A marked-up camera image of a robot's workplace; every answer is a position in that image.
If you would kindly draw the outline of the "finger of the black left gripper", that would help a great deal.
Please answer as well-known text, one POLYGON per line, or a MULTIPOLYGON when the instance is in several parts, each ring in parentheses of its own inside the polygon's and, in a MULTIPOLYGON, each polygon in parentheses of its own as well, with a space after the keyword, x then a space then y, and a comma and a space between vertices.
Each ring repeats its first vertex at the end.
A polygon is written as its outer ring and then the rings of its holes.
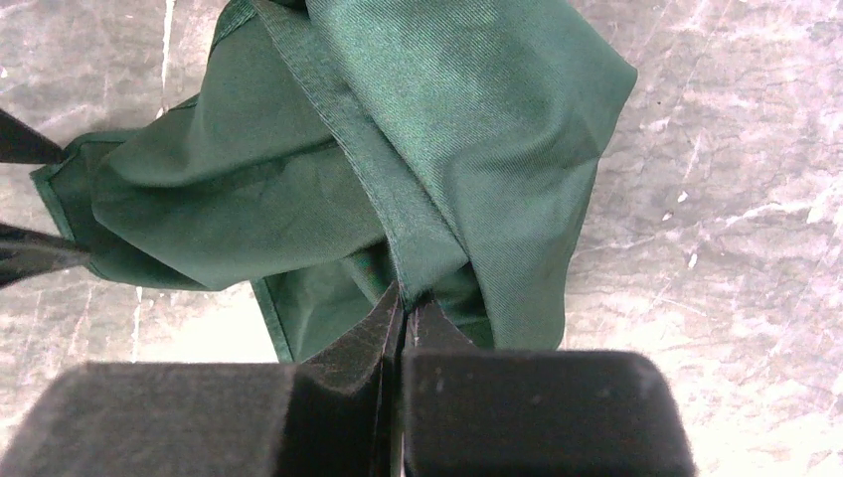
POLYGON ((1 224, 1 286, 87 265, 89 252, 65 238, 1 224))
POLYGON ((1 110, 1 163, 48 165, 64 160, 63 148, 5 110, 1 110))

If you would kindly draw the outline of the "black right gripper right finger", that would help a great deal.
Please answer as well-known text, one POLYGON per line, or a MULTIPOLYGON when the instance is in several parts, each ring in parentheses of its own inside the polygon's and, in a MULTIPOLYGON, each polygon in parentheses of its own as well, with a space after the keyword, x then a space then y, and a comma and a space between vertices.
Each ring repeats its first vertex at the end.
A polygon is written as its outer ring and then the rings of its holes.
POLYGON ((489 351, 429 300, 409 314, 403 460, 410 476, 693 476, 666 379, 609 350, 489 351))

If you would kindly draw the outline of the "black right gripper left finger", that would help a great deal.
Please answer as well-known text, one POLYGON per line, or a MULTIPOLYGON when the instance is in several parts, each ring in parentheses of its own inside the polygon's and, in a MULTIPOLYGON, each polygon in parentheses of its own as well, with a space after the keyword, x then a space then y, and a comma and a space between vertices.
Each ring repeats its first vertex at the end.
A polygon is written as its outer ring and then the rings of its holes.
POLYGON ((300 364, 86 363, 59 375, 5 476, 386 476, 396 286, 300 364))

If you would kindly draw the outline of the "green cloth napkin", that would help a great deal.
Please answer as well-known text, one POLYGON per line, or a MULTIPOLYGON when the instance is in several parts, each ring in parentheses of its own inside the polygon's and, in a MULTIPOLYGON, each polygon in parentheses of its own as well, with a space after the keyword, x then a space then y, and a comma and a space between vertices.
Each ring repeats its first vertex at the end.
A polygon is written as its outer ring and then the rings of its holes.
POLYGON ((391 284, 481 348, 554 350, 636 79, 564 1, 233 1, 196 95, 32 179, 100 278, 249 282, 283 361, 391 284))

